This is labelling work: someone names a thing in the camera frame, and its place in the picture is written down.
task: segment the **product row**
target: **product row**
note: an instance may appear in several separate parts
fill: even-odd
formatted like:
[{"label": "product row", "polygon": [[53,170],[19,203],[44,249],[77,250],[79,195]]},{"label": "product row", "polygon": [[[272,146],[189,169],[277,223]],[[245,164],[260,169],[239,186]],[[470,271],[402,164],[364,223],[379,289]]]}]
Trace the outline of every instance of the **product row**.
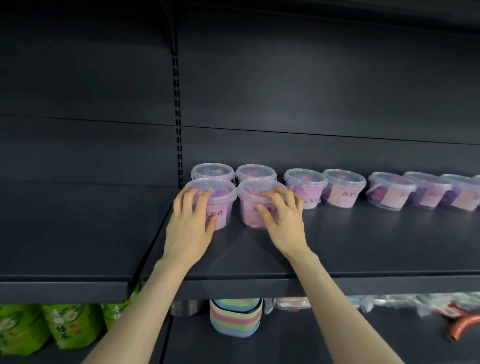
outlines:
[{"label": "product row", "polygon": [[90,345],[102,332],[104,322],[110,330],[139,291],[137,287],[130,299],[117,304],[0,304],[0,354],[30,355],[50,336],[61,350]]},{"label": "product row", "polygon": [[[336,207],[352,208],[367,186],[362,175],[348,170],[330,169],[320,173],[291,169],[285,173],[284,179],[286,188],[303,199],[304,209],[316,208],[321,200]],[[474,211],[480,204],[480,176],[434,176],[420,172],[406,172],[400,176],[375,172],[368,181],[366,195],[369,202],[391,211],[400,211],[405,203],[425,209],[443,205],[462,211]],[[200,193],[212,193],[206,215],[207,218],[218,216],[218,230],[228,225],[232,204],[237,197],[242,221],[252,228],[264,229],[264,221],[255,206],[263,204],[275,220],[278,214],[272,201],[260,193],[285,186],[277,182],[277,173],[267,166],[247,164],[234,171],[225,164],[204,163],[193,168],[192,181],[187,187],[199,189]]]}]

